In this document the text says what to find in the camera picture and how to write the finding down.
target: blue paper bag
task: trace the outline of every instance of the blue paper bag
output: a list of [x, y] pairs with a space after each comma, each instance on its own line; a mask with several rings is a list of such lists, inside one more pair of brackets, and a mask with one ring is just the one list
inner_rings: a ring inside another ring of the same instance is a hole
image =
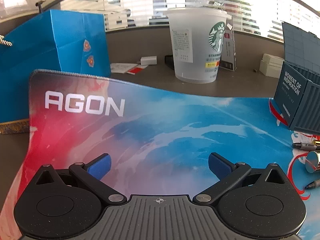
[[28, 118], [28, 78], [35, 69], [111, 74], [102, 14], [46, 11], [5, 40], [12, 47], [0, 45], [0, 126]]

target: plastic cup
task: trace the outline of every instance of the plastic cup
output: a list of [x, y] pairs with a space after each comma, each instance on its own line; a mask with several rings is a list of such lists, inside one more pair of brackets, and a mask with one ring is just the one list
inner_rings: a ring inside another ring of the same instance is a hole
[[169, 18], [174, 71], [191, 83], [216, 80], [223, 46], [225, 11], [209, 8], [170, 8]]

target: white box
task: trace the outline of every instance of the white box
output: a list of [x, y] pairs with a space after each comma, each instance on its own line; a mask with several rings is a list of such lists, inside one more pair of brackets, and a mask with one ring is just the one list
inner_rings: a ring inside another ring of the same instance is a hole
[[279, 78], [282, 67], [272, 66], [264, 62], [263, 60], [260, 62], [260, 72], [265, 76]]
[[279, 66], [279, 65], [282, 66], [282, 63], [284, 61], [284, 59], [281, 57], [273, 56], [266, 53], [263, 54], [262, 60], [268, 65], [272, 65], [272, 66]]
[[233, 31], [233, 20], [226, 21], [224, 30], [223, 47], [219, 67], [235, 71], [236, 70], [236, 52], [235, 36]]
[[157, 65], [157, 56], [142, 57], [140, 59], [141, 66]]

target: black object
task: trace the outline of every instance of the black object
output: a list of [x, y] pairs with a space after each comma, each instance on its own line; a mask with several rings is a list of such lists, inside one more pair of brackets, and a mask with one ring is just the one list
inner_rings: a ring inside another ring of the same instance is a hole
[[44, 1], [39, 1], [39, 2], [36, 2], [36, 6], [39, 8], [39, 13], [42, 13], [42, 7], [41, 7], [41, 5], [43, 4], [45, 2], [45, 0]]
[[309, 152], [320, 150], [320, 146], [317, 146], [315, 144], [310, 144], [310, 143], [293, 143], [292, 147], [295, 149], [309, 151]]
[[320, 179], [317, 179], [311, 183], [309, 183], [308, 185], [306, 185], [304, 188], [305, 189], [313, 189], [315, 187], [319, 187], [320, 186]]
[[265, 169], [233, 164], [211, 153], [219, 182], [188, 195], [124, 195], [74, 163], [43, 165], [22, 193], [14, 218], [31, 239], [299, 239], [306, 217], [298, 193], [275, 163]]
[[166, 55], [164, 56], [164, 63], [171, 68], [172, 70], [174, 70], [174, 63], [173, 63], [173, 55]]

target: cardboard box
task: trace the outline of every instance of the cardboard box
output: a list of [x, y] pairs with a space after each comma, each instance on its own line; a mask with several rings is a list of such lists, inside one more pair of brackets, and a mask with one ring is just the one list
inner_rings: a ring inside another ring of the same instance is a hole
[[224, 30], [223, 47], [219, 67], [235, 71], [236, 70], [236, 51], [235, 36], [233, 31], [233, 20], [226, 22]]
[[271, 66], [279, 66], [282, 67], [284, 59], [281, 57], [273, 56], [270, 54], [263, 54], [262, 60]]
[[267, 77], [279, 78], [282, 66], [273, 66], [263, 60], [260, 62], [260, 72]]

